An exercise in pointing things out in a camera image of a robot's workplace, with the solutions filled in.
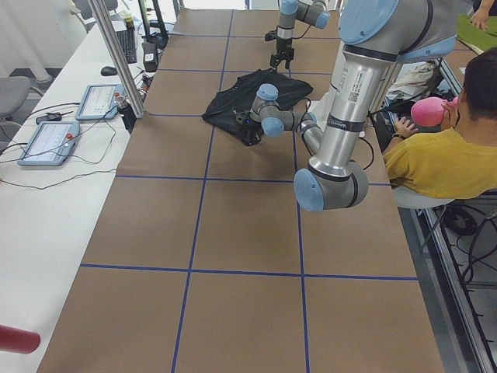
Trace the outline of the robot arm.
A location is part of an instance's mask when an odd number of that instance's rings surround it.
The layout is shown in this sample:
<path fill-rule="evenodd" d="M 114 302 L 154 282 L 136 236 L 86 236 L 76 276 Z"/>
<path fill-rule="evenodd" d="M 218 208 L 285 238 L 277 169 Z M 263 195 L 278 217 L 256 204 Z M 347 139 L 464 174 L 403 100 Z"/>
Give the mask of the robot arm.
<path fill-rule="evenodd" d="M 348 208 L 365 198 L 367 176 L 351 155 L 385 68 L 449 54 L 457 17 L 455 1 L 348 1 L 339 17 L 345 64 L 324 128 L 311 113 L 281 110 L 277 88 L 260 86 L 251 108 L 236 120 L 243 127 L 260 125 L 268 137 L 284 131 L 300 134 L 311 153 L 307 167 L 294 176 L 302 208 Z"/>
<path fill-rule="evenodd" d="M 313 1 L 310 5 L 298 0 L 285 0 L 280 2 L 280 14 L 276 29 L 270 30 L 265 35 L 265 41 L 276 41 L 276 51 L 271 54 L 269 66 L 277 70 L 281 62 L 285 69 L 290 69 L 294 59 L 293 40 L 296 21 L 303 22 L 309 27 L 323 30 L 330 20 L 325 1 Z"/>

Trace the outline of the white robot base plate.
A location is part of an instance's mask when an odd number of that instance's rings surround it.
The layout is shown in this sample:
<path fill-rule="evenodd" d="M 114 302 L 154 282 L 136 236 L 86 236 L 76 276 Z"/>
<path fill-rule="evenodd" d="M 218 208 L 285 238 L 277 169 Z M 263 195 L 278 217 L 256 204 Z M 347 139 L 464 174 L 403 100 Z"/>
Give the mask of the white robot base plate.
<path fill-rule="evenodd" d="M 347 117 L 333 101 L 312 101 L 310 113 L 315 116 L 315 122 L 322 130 L 333 128 L 364 136 L 364 120 Z"/>

